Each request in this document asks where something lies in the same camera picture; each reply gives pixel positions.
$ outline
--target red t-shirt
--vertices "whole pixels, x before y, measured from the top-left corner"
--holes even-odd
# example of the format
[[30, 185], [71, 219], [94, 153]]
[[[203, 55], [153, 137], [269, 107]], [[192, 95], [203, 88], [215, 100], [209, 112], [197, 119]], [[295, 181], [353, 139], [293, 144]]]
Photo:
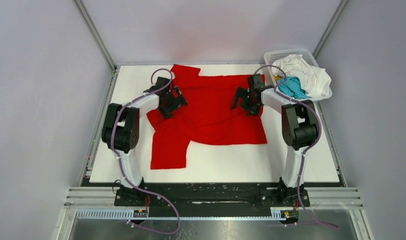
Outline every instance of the red t-shirt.
[[173, 65], [173, 83], [188, 106], [163, 119], [156, 109], [147, 114], [156, 131], [153, 136], [151, 169], [186, 167], [189, 142], [208, 145], [266, 144], [260, 115], [247, 116], [239, 107], [231, 109], [238, 87], [248, 88], [250, 75], [199, 76], [200, 69]]

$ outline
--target white plastic basket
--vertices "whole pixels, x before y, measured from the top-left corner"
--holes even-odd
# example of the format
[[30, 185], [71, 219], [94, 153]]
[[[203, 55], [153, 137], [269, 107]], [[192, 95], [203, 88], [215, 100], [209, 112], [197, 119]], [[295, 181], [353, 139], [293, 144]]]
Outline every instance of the white plastic basket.
[[[303, 49], [303, 48], [296, 48], [296, 49], [286, 49], [286, 50], [277, 50], [277, 51], [269, 51], [263, 55], [263, 58], [265, 58], [265, 63], [266, 64], [273, 64], [274, 61], [278, 59], [283, 59], [286, 56], [290, 54], [296, 54], [296, 55], [303, 55], [303, 59], [311, 66], [319, 67], [318, 63], [316, 62], [315, 58], [313, 55], [309, 52], [309, 50]], [[269, 75], [273, 81], [273, 84], [276, 84], [273, 73], [272, 73], [272, 68], [267, 67], [269, 71]], [[331, 88], [329, 88], [329, 94], [327, 96], [320, 96], [320, 97], [312, 97], [308, 98], [309, 100], [312, 101], [319, 101], [322, 99], [328, 99], [332, 96], [332, 91]]]

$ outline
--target blue cloth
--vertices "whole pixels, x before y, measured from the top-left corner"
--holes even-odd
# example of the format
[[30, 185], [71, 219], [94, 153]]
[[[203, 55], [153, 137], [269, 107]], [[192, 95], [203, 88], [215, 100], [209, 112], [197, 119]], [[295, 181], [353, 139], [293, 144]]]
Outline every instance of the blue cloth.
[[[278, 83], [282, 83], [284, 81], [284, 78], [281, 77], [278, 80]], [[309, 99], [309, 96], [306, 96], [306, 91], [301, 89], [301, 85], [300, 85], [300, 80], [298, 79], [298, 77], [295, 76], [287, 76], [287, 81], [284, 84], [281, 84], [279, 86], [279, 90], [289, 96], [289, 97], [293, 97], [295, 99]]]

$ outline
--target gray wall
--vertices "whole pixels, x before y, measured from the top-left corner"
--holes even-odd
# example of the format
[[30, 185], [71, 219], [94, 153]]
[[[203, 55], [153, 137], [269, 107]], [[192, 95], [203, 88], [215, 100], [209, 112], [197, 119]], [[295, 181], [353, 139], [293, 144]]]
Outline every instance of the gray wall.
[[317, 59], [344, 170], [377, 240], [406, 239], [406, 1], [350, 1]]
[[70, 0], [0, 0], [0, 239], [46, 240], [110, 70]]
[[314, 51], [340, 0], [84, 0], [114, 61], [258, 63]]

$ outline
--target purple cable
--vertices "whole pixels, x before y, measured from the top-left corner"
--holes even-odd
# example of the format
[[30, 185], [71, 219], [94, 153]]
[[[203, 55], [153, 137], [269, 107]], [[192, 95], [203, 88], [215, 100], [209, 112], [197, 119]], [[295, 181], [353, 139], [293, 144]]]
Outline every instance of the purple cable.
[[[307, 210], [307, 208], [304, 206], [303, 201], [301, 200], [301, 196], [300, 196], [300, 188], [299, 188], [299, 186], [300, 186], [300, 181], [301, 181], [301, 175], [303, 174], [304, 159], [305, 159], [305, 156], [306, 156], [307, 151], [308, 151], [309, 149], [311, 149], [313, 146], [315, 146], [315, 145], [318, 143], [319, 139], [321, 138], [321, 133], [322, 133], [321, 120], [319, 119], [318, 115], [316, 114], [316, 111], [315, 111], [314, 109], [312, 109], [311, 107], [309, 107], [307, 104], [305, 104], [304, 102], [301, 102], [301, 101], [299, 101], [299, 100], [296, 100], [296, 99], [294, 99], [294, 98], [291, 98], [291, 97], [289, 97], [289, 96], [287, 96], [287, 95], [281, 93], [280, 91], [278, 91], [278, 87], [279, 87], [280, 85], [284, 84], [284, 83], [287, 81], [287, 75], [285, 74], [285, 72], [284, 72], [281, 68], [279, 68], [279, 67], [277, 67], [277, 66], [274, 66], [274, 65], [270, 65], [270, 64], [269, 64], [269, 65], [263, 65], [263, 66], [259, 67], [259, 68], [256, 70], [256, 72], [254, 73], [254, 75], [256, 75], [257, 72], [258, 72], [260, 69], [265, 68], [265, 67], [273, 67], [273, 68], [276, 68], [276, 69], [280, 70], [280, 71], [282, 72], [282, 74], [284, 75], [284, 81], [281, 82], [280, 84], [277, 84], [277, 85], [275, 86], [275, 88], [274, 88], [275, 93], [278, 94], [278, 95], [280, 95], [281, 97], [283, 97], [283, 98], [285, 98], [285, 99], [287, 99], [287, 100], [293, 102], [293, 103], [300, 104], [300, 105], [302, 105], [303, 107], [309, 109], [309, 111], [311, 111], [311, 112], [313, 113], [313, 115], [316, 117], [316, 121], [317, 121], [318, 126], [319, 126], [319, 132], [318, 132], [318, 136], [316, 137], [315, 142], [313, 142], [308, 148], [306, 148], [306, 149], [303, 151], [303, 155], [301, 156], [300, 170], [299, 170], [298, 176], [297, 176], [297, 197], [298, 197], [298, 201], [299, 201], [299, 203], [300, 203], [300, 206], [301, 206], [301, 208], [304, 210], [304, 212], [305, 212], [311, 219], [313, 219], [317, 224], [319, 224], [319, 225], [321, 225], [321, 226], [323, 226], [323, 227], [329, 228], [329, 229], [340, 230], [340, 227], [339, 227], [338, 225], [335, 225], [335, 224], [330, 223], [330, 222], [320, 221], [320, 220], [316, 219], [316, 217], [315, 217], [313, 214], [311, 214], [311, 213], [309, 212], [309, 210]], [[301, 225], [301, 224], [310, 224], [310, 223], [313, 223], [313, 222], [302, 222], [302, 223], [299, 223], [298, 225]]]
[[169, 80], [169, 82], [168, 82], [166, 85], [164, 85], [162, 88], [157, 89], [157, 90], [152, 91], [152, 92], [149, 92], [149, 93], [147, 93], [147, 94], [143, 94], [143, 95], [141, 95], [141, 96], [135, 98], [134, 100], [132, 100], [132, 101], [130, 101], [130, 102], [128, 102], [127, 104], [125, 104], [125, 105], [122, 106], [122, 108], [121, 108], [121, 109], [119, 110], [119, 112], [117, 113], [117, 117], [116, 117], [116, 120], [115, 120], [114, 125], [113, 125], [113, 131], [112, 131], [112, 133], [111, 133], [111, 139], [110, 139], [110, 146], [111, 146], [111, 149], [113, 150], [114, 154], [119, 158], [118, 160], [119, 160], [120, 172], [122, 173], [122, 176], [125, 178], [125, 181], [126, 181], [127, 183], [129, 183], [129, 184], [130, 184], [133, 188], [135, 188], [136, 190], [139, 190], [139, 191], [141, 191], [141, 192], [143, 192], [143, 193], [146, 193], [146, 194], [151, 194], [151, 195], [160, 197], [160, 198], [162, 198], [163, 200], [165, 200], [165, 201], [172, 207], [173, 211], [175, 211], [175, 215], [176, 215], [176, 217], [178, 218], [178, 227], [176, 228], [176, 230], [174, 230], [174, 231], [169, 231], [169, 232], [167, 232], [167, 231], [155, 230], [155, 229], [153, 229], [153, 228], [149, 228], [149, 227], [146, 227], [146, 226], [135, 225], [134, 223], [132, 223], [132, 227], [133, 227], [133, 226], [137, 226], [138, 228], [145, 229], [145, 230], [148, 230], [148, 231], [151, 231], [151, 232], [154, 232], [154, 233], [165, 234], [165, 235], [172, 235], [172, 234], [176, 234], [176, 233], [181, 229], [181, 219], [180, 219], [180, 217], [179, 217], [178, 210], [177, 210], [176, 207], [173, 205], [173, 203], [172, 203], [171, 201], [169, 201], [165, 196], [163, 196], [163, 195], [161, 195], [161, 194], [158, 194], [158, 193], [156, 193], [156, 192], [148, 191], [148, 190], [142, 189], [142, 188], [140, 188], [140, 187], [138, 187], [138, 186], [135, 186], [135, 185], [126, 177], [125, 170], [123, 169], [122, 159], [120, 158], [120, 153], [114, 148], [114, 135], [115, 135], [115, 132], [116, 132], [117, 124], [119, 123], [120, 115], [122, 115], [122, 112], [125, 110], [125, 108], [127, 108], [127, 107], [130, 106], [131, 104], [135, 103], [136, 101], [143, 99], [143, 98], [144, 98], [145, 96], [147, 96], [147, 95], [151, 95], [151, 94], [157, 93], [157, 92], [159, 92], [159, 91], [161, 91], [161, 90], [167, 88], [167, 87], [170, 85], [170, 83], [172, 82], [172, 79], [173, 79], [172, 72], [169, 71], [169, 70], [166, 69], [166, 68], [160, 68], [160, 69], [155, 70], [155, 71], [153, 72], [153, 74], [151, 75], [151, 82], [153, 82], [153, 76], [154, 76], [154, 74], [155, 74], [156, 72], [158, 72], [158, 71], [161, 71], [161, 70], [165, 70], [165, 71], [168, 71], [168, 72], [170, 73], [170, 80]]

